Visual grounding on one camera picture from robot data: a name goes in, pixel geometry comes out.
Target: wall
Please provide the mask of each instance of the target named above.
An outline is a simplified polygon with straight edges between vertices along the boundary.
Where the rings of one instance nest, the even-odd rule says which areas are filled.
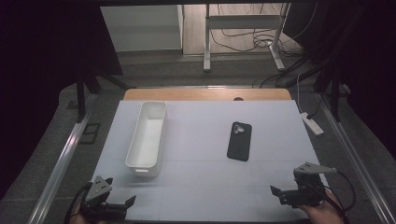
[[[114,48],[120,51],[181,49],[177,6],[101,7]]]

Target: white tabletop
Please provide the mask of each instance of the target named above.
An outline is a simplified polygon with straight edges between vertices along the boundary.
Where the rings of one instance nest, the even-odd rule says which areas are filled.
[[[306,161],[318,164],[294,101],[166,101],[163,167],[155,178],[136,177],[125,165],[143,103],[120,101],[92,178],[114,178],[109,203],[136,195],[126,219],[256,222],[306,217],[281,205],[269,187],[296,189],[293,168]],[[235,121],[252,125],[247,162],[227,158]]]

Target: white container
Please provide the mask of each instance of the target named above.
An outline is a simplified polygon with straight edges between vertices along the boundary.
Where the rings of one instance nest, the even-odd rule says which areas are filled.
[[[166,103],[145,102],[134,129],[125,163],[138,176],[158,175],[161,171],[165,137]]]

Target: black phone case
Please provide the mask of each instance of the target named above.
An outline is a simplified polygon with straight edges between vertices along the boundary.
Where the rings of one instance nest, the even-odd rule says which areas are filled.
[[[250,138],[251,125],[234,122],[231,128],[227,157],[234,160],[247,161],[250,150]]]

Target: cable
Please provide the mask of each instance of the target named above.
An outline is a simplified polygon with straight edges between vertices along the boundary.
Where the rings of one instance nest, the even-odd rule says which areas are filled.
[[[73,201],[70,203],[69,209],[66,211],[66,214],[64,215],[64,224],[69,224],[70,223],[70,217],[75,216],[71,215],[72,214],[72,210],[73,207],[77,201],[78,196],[84,192],[87,191],[90,187],[92,186],[92,182],[88,182],[86,185],[84,185],[81,189],[78,190],[78,192],[76,193],[75,197],[73,198]]]
[[[251,14],[253,14],[253,12],[254,12],[254,6],[253,6],[253,3],[252,3],[252,4],[250,4],[250,9],[248,10],[247,14],[248,14],[250,11],[251,11]]]
[[[318,3],[315,4],[314,12],[312,13],[311,19],[309,20],[309,22],[308,22],[308,24],[305,26],[305,28],[304,28],[299,34],[297,34],[297,35],[294,36],[294,37],[291,37],[289,40],[285,41],[284,43],[289,42],[289,41],[291,41],[291,40],[294,40],[294,38],[300,36],[303,32],[305,32],[305,30],[309,27],[309,25],[311,24],[312,20],[314,19],[315,13],[317,12],[317,8],[318,8]]]
[[[280,73],[280,74],[276,74],[276,75],[271,76],[271,77],[268,77],[268,78],[266,78],[266,79],[264,79],[264,78],[258,78],[258,79],[256,79],[256,80],[254,80],[254,81],[252,82],[252,84],[251,84],[251,88],[254,88],[254,84],[255,84],[258,80],[264,79],[264,81],[263,81],[262,84],[260,85],[260,88],[262,88],[262,86],[264,85],[264,83],[265,83],[266,81],[268,81],[268,80],[270,80],[270,79],[272,79],[272,78],[274,78],[274,77],[280,78],[280,77],[286,75],[288,72],[290,72],[290,71],[296,69],[297,67],[299,67],[299,66],[300,66],[301,64],[303,64],[306,60],[307,60],[307,59],[305,59],[305,58],[299,59],[298,61],[296,61],[294,64],[292,64],[289,68],[287,68],[285,71],[283,71],[283,72]]]
[[[271,3],[271,8],[274,10],[275,14],[277,14],[276,10],[274,9],[274,5]]]
[[[280,44],[277,45],[278,52],[280,55],[285,56],[285,57],[303,57],[303,56],[309,56],[306,52],[304,52],[304,49],[294,49],[294,50],[289,50],[286,51],[283,48],[283,42],[282,40],[279,39]]]
[[[321,105],[321,102],[322,102],[322,98],[323,98],[323,93],[322,93],[321,96],[320,96],[319,104],[318,104],[317,110],[316,110],[313,114],[308,114],[308,115],[306,116],[307,119],[312,119],[312,118],[319,112],[319,108],[320,108],[320,105]]]
[[[350,186],[350,189],[352,190],[352,203],[351,203],[350,206],[348,206],[348,207],[346,207],[346,208],[344,209],[344,211],[349,211],[353,206],[355,206],[355,202],[356,202],[356,191],[355,191],[355,189],[353,188],[352,183],[349,181],[349,179],[347,178],[346,175],[344,175],[341,171],[337,171],[337,173],[338,173],[340,176],[342,176],[342,177],[346,180],[346,182],[347,182],[347,183],[349,184],[349,186]]]
[[[238,52],[249,52],[249,51],[252,51],[252,50],[254,50],[255,48],[257,48],[257,47],[253,47],[252,49],[235,49],[235,48],[233,48],[233,47],[220,44],[218,41],[216,41],[215,37],[213,36],[212,30],[210,30],[210,34],[212,35],[212,39],[213,39],[213,41],[214,41],[216,44],[218,44],[218,45],[220,45],[220,46],[222,46],[222,47],[224,47],[224,48],[227,48],[227,49],[233,49],[233,50],[238,51]]]
[[[262,14],[263,6],[264,6],[264,4],[262,4],[262,7],[261,7],[261,9],[260,9],[260,14]],[[219,14],[219,15],[220,15],[220,11],[221,11],[222,14],[224,15],[224,10],[223,10],[221,4],[218,4],[218,14]],[[212,39],[213,39],[213,41],[214,41],[216,44],[218,44],[218,45],[220,45],[220,46],[222,46],[222,47],[224,47],[224,48],[232,49],[232,50],[235,50],[235,51],[238,51],[238,52],[248,52],[248,51],[252,51],[252,50],[257,49],[257,48],[261,49],[261,48],[266,48],[266,47],[268,47],[269,45],[267,44],[267,41],[272,41],[272,39],[268,39],[268,38],[266,38],[266,39],[259,39],[258,36],[269,36],[269,37],[274,38],[272,35],[255,35],[255,34],[257,34],[257,33],[272,31],[273,29],[265,29],[265,30],[261,30],[261,31],[257,31],[257,32],[256,32],[256,29],[254,29],[253,32],[247,32],[247,33],[242,33],[242,34],[238,34],[238,35],[227,35],[227,34],[224,33],[224,30],[223,30],[223,29],[220,29],[220,30],[221,30],[221,32],[222,32],[223,35],[228,36],[228,37],[235,37],[235,36],[241,36],[241,35],[250,35],[250,34],[253,35],[253,48],[252,48],[252,49],[235,49],[235,48],[230,47],[230,46],[228,46],[228,45],[220,44],[218,41],[216,41],[216,39],[215,39],[214,36],[213,36],[212,30],[210,30],[210,34],[212,35]]]
[[[276,79],[275,86],[276,86],[276,87],[279,87],[279,86],[277,85],[277,82],[278,82],[283,76],[285,76],[288,72],[290,72],[290,71],[292,71],[292,70],[294,70],[294,69],[300,67],[300,66],[303,65],[303,63],[305,63],[306,61],[308,61],[308,58],[307,58],[307,57],[302,57],[302,58],[300,58],[299,60],[297,60],[294,64],[292,64],[288,69],[286,69],[286,71],[284,71],[284,72],[282,73],[282,76],[280,76],[280,77],[278,77],[278,78]]]
[[[327,196],[326,194],[323,194],[322,192],[320,192],[320,190],[318,190],[317,188],[315,188],[314,186],[310,185],[309,183],[307,183],[303,180],[300,180],[300,179],[295,179],[295,180],[296,180],[296,182],[300,182],[300,183],[308,186],[314,192],[316,192],[318,195],[320,195],[320,197],[322,197],[324,200],[326,200],[326,202],[328,202],[335,210],[337,210],[337,213],[341,217],[341,219],[343,219],[343,220],[347,219],[345,211],[335,201],[333,201],[329,196]]]
[[[343,204],[341,203],[341,200],[340,200],[340,198],[338,197],[338,195],[335,193],[335,191],[334,191],[332,188],[328,187],[328,186],[325,186],[325,188],[326,188],[326,189],[329,189],[329,190],[332,192],[332,194],[335,196],[335,198],[337,199],[337,201],[340,203],[341,208],[345,211],[344,206],[343,206]]]

